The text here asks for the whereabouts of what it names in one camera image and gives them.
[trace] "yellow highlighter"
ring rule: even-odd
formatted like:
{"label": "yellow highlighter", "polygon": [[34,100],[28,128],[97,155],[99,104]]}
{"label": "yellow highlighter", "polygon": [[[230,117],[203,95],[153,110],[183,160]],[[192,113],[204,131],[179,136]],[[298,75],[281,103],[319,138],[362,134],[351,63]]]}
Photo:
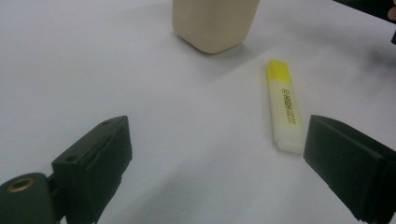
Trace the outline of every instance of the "yellow highlighter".
{"label": "yellow highlighter", "polygon": [[281,150],[303,153],[305,132],[288,65],[271,60],[266,71],[274,142]]}

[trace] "round hole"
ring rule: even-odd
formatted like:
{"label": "round hole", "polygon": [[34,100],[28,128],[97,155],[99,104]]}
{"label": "round hole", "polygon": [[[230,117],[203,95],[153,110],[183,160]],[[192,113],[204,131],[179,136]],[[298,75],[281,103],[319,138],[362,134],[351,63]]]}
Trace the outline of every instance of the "round hole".
{"label": "round hole", "polygon": [[71,156],[67,157],[66,161],[75,161],[77,159],[77,156]]}
{"label": "round hole", "polygon": [[14,183],[10,184],[7,190],[11,193],[20,192],[26,189],[29,189],[35,183],[35,179],[32,177],[26,177],[20,180],[15,181]]}

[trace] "dark object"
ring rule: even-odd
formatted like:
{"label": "dark object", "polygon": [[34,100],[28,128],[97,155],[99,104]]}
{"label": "dark object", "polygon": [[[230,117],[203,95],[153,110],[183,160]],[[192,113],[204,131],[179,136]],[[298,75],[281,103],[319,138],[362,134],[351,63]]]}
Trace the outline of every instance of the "dark object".
{"label": "dark object", "polygon": [[395,151],[338,120],[311,116],[304,158],[357,220],[390,222]]}
{"label": "dark object", "polygon": [[[359,11],[365,12],[372,16],[378,17],[384,21],[389,21],[396,24],[388,18],[389,10],[394,7],[393,0],[333,0],[348,7],[353,7]],[[396,44],[396,33],[391,42]]]}
{"label": "dark object", "polygon": [[126,116],[109,119],[55,161],[53,174],[21,175],[0,187],[0,224],[97,222],[132,159]]}

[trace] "beige container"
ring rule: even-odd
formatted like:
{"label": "beige container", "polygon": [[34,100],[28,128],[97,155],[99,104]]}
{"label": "beige container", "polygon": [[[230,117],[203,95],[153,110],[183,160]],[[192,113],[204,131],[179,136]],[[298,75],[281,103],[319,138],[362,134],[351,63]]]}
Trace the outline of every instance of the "beige container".
{"label": "beige container", "polygon": [[173,27],[187,42],[206,53],[241,44],[260,0],[173,0]]}

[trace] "white table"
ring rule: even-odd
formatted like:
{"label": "white table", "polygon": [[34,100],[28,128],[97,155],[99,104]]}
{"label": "white table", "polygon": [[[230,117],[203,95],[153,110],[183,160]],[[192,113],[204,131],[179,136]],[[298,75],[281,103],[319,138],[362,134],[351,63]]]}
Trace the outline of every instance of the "white table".
{"label": "white table", "polygon": [[0,182],[50,175],[127,115],[134,159],[102,224],[359,223],[276,149],[263,68],[289,63],[305,128],[322,115],[396,149],[394,24],[331,0],[261,1],[246,41],[210,56],[171,15],[170,0],[1,0]]}

